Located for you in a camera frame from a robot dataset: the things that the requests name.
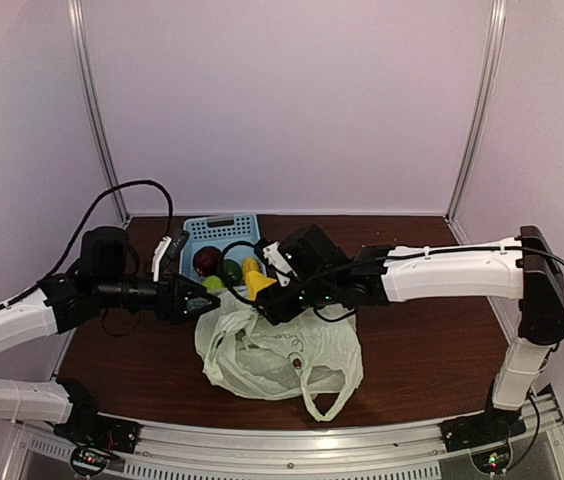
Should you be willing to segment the dark red fruit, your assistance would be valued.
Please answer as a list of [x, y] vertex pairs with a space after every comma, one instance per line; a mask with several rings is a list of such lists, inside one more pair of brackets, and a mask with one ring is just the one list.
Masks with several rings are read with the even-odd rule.
[[214, 246], [206, 246], [199, 249], [193, 256], [192, 266], [195, 272], [208, 277], [214, 275], [220, 260], [221, 251]]

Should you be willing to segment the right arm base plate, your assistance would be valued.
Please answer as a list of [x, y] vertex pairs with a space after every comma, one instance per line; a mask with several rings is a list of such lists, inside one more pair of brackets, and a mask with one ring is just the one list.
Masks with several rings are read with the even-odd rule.
[[439, 425], [447, 452], [475, 449], [506, 441], [526, 432], [519, 414], [488, 414], [487, 412], [460, 416]]

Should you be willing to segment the light green fruit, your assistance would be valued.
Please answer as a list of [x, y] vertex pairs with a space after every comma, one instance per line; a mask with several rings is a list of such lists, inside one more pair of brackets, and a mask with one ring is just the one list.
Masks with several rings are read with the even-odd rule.
[[206, 277], [203, 280], [202, 285], [208, 291], [216, 291], [216, 290], [225, 289], [225, 284], [224, 284], [223, 280], [217, 275], [211, 275], [211, 276]]

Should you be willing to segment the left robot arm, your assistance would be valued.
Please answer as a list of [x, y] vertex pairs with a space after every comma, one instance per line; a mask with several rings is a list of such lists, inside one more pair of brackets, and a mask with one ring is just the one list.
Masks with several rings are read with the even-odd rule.
[[[126, 270], [126, 261], [139, 256], [125, 230], [98, 227], [86, 232], [80, 256], [67, 272], [53, 273], [29, 292], [0, 303], [0, 353], [64, 334], [112, 309], [149, 312], [178, 325], [218, 308], [219, 298], [203, 285], [166, 269], [187, 239], [187, 233], [163, 237], [150, 273], [142, 274]], [[99, 442], [106, 433], [96, 400], [75, 380], [0, 379], [0, 420], [47, 422], [85, 444]]]

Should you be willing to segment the dark green avocado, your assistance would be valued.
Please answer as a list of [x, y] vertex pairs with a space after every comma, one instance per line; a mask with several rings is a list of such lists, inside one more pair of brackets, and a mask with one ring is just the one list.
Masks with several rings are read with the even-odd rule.
[[232, 259], [224, 259], [216, 268], [216, 275], [225, 286], [239, 286], [243, 279], [241, 265]]

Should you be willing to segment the light green plastic bag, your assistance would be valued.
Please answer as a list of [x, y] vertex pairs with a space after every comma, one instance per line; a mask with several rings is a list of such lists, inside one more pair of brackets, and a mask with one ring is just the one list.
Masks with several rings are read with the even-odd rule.
[[300, 397], [314, 420], [334, 420], [364, 377], [356, 315], [331, 305], [274, 326], [227, 291], [219, 299], [194, 334], [211, 385], [252, 400]]

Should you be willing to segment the yellow fruit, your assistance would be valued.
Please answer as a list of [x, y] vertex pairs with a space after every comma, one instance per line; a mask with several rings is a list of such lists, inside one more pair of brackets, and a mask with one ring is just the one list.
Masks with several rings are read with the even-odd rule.
[[261, 273], [261, 265], [255, 257], [247, 257], [242, 262], [242, 273], [246, 276], [250, 272]]
[[277, 282], [276, 279], [268, 277], [256, 270], [248, 271], [244, 275], [244, 281], [248, 289], [248, 298], [250, 301], [255, 301], [260, 291]]

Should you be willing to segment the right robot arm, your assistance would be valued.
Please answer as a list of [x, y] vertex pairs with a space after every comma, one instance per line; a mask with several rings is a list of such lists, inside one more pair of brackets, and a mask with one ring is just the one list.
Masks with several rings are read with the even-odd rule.
[[541, 231], [451, 247], [367, 246], [348, 257], [316, 225], [281, 242], [260, 240], [258, 258], [277, 275], [256, 295], [273, 325], [307, 309], [349, 310], [424, 298], [500, 297], [519, 303], [516, 338], [495, 377], [485, 411], [475, 419], [481, 440], [497, 440], [513, 424], [549, 352], [564, 340], [564, 275]]

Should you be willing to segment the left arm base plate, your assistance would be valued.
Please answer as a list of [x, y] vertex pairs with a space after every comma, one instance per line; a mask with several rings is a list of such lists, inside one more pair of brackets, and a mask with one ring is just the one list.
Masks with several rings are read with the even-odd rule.
[[55, 424], [52, 428], [56, 436], [76, 446], [107, 453], [133, 454], [141, 426], [137, 422], [104, 416], [97, 417], [91, 425], [77, 427], [66, 423]]

